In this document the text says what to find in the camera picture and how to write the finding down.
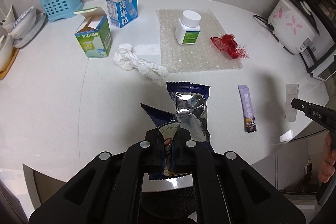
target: white bottle cap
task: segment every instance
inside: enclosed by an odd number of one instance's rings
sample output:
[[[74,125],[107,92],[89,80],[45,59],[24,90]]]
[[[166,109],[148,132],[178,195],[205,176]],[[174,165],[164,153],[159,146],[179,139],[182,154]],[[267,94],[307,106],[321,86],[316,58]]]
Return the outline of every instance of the white bottle cap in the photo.
[[[201,16],[190,10],[184,11],[181,16],[181,23],[190,28],[196,28],[199,25],[200,20]]]

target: pink flower decal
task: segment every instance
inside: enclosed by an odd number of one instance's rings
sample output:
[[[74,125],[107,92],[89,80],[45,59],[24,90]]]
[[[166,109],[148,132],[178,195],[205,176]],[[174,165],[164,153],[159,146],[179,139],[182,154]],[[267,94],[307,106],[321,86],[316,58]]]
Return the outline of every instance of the pink flower decal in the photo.
[[[275,18],[278,18],[278,19],[281,19],[282,18],[282,7],[280,7],[279,9],[279,12],[276,14],[276,15],[273,15],[272,17],[275,19]]]
[[[295,17],[292,16],[292,22],[287,22],[287,26],[291,27],[293,26],[293,33],[296,35],[296,28],[302,28],[303,26],[301,24],[295,24]]]

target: purple sachet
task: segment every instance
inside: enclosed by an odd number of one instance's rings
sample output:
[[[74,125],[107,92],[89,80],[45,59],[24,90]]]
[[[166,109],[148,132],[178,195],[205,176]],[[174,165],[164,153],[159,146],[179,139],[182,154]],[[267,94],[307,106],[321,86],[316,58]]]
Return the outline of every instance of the purple sachet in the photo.
[[[238,85],[238,89],[243,105],[246,132],[250,133],[257,131],[249,88],[247,85]]]

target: human hand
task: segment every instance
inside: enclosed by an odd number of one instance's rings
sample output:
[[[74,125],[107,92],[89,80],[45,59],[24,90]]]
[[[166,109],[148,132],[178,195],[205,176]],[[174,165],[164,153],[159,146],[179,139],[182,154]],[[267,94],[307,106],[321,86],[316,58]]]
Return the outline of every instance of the human hand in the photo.
[[[328,182],[329,178],[335,173],[336,149],[331,149],[332,138],[328,133],[325,137],[325,145],[323,147],[324,155],[319,170],[319,181]]]

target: bubble wrap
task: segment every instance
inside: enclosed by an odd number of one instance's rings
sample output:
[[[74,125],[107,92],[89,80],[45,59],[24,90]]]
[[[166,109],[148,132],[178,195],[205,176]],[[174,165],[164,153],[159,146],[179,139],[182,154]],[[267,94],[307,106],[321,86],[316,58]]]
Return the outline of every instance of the bubble wrap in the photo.
[[[226,52],[221,52],[211,42],[210,37],[225,34],[222,26],[210,10],[194,10],[202,17],[201,31],[192,45],[180,45],[175,37],[177,20],[181,9],[161,9],[156,14],[160,22],[161,65],[169,72],[192,72],[221,69],[240,69],[239,58],[233,60]]]

